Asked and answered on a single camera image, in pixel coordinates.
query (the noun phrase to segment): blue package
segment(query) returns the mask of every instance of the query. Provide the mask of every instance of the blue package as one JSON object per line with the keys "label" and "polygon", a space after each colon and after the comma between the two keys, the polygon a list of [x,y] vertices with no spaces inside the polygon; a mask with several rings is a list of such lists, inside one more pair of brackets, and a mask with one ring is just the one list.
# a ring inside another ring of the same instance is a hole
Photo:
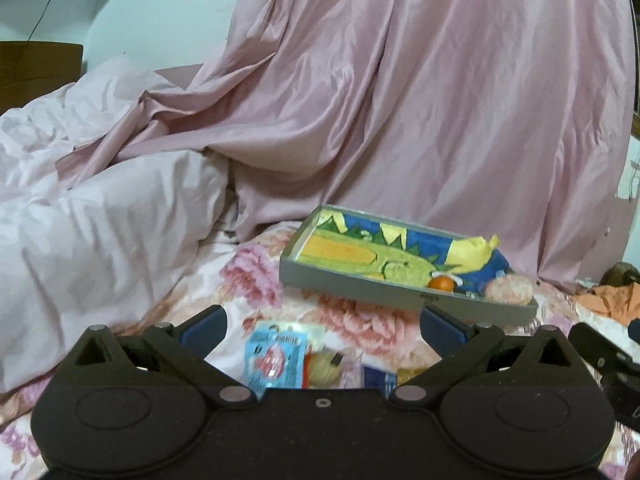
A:
{"label": "blue package", "polygon": [[398,386],[398,376],[391,372],[385,372],[384,370],[363,365],[362,383],[364,388],[380,390],[385,398],[388,398],[391,392]]}
{"label": "blue package", "polygon": [[244,346],[244,378],[259,399],[267,388],[302,388],[307,338],[300,332],[255,330]]}

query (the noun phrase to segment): silver screw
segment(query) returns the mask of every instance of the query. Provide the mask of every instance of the silver screw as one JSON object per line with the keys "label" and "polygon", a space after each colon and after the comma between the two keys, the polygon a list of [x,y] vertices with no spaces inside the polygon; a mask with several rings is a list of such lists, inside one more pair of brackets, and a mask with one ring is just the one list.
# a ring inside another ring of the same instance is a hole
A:
{"label": "silver screw", "polygon": [[318,408],[328,408],[331,405],[332,402],[330,399],[316,399],[316,406]]}
{"label": "silver screw", "polygon": [[227,386],[220,390],[220,399],[226,402],[245,402],[251,398],[251,390],[244,386]]}
{"label": "silver screw", "polygon": [[421,386],[412,386],[410,384],[396,388],[395,394],[399,400],[404,400],[405,402],[416,402],[418,400],[423,400],[424,397],[427,396],[427,392],[424,388]]}

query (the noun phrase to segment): orange cloth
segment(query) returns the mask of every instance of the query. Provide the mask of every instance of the orange cloth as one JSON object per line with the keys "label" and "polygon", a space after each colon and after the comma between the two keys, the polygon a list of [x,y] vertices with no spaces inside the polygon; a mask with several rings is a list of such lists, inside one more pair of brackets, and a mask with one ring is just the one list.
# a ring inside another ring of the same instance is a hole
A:
{"label": "orange cloth", "polygon": [[586,294],[574,296],[584,308],[600,316],[610,317],[628,326],[640,317],[640,285],[595,286]]}

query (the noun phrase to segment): green triangle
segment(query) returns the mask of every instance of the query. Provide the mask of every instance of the green triangle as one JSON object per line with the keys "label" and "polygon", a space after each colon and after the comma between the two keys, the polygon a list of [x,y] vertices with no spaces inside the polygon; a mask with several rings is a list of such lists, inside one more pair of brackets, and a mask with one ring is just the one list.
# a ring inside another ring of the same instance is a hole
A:
{"label": "green triangle", "polygon": [[404,250],[404,248],[402,247],[402,237],[398,235],[396,239],[389,244],[389,247],[400,249],[401,251]]}
{"label": "green triangle", "polygon": [[325,220],[323,223],[321,223],[318,226],[318,229],[322,229],[324,231],[331,231],[332,233],[340,232],[340,230],[338,229],[338,226],[335,224],[335,220],[333,216],[329,216],[327,220]]}
{"label": "green triangle", "polygon": [[382,234],[382,229],[373,235],[371,241],[375,244],[387,245],[385,235]]}
{"label": "green triangle", "polygon": [[361,227],[358,224],[356,224],[351,229],[347,229],[342,234],[345,236],[348,236],[349,238],[357,238],[358,240],[362,240],[363,237],[362,237],[361,231],[362,231]]}

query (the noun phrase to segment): circular cover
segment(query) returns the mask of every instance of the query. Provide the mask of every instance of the circular cover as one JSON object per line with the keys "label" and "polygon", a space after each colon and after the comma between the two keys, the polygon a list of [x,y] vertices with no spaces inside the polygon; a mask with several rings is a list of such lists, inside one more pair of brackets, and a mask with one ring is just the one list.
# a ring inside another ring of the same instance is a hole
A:
{"label": "circular cover", "polygon": [[136,471],[193,441],[206,416],[202,396],[175,378],[141,373],[143,381],[131,382],[142,384],[121,387],[52,384],[32,418],[47,461],[92,474]]}
{"label": "circular cover", "polygon": [[447,393],[440,418],[454,441],[484,463],[508,473],[568,472],[593,463],[609,444],[614,421],[597,387],[475,379]]}

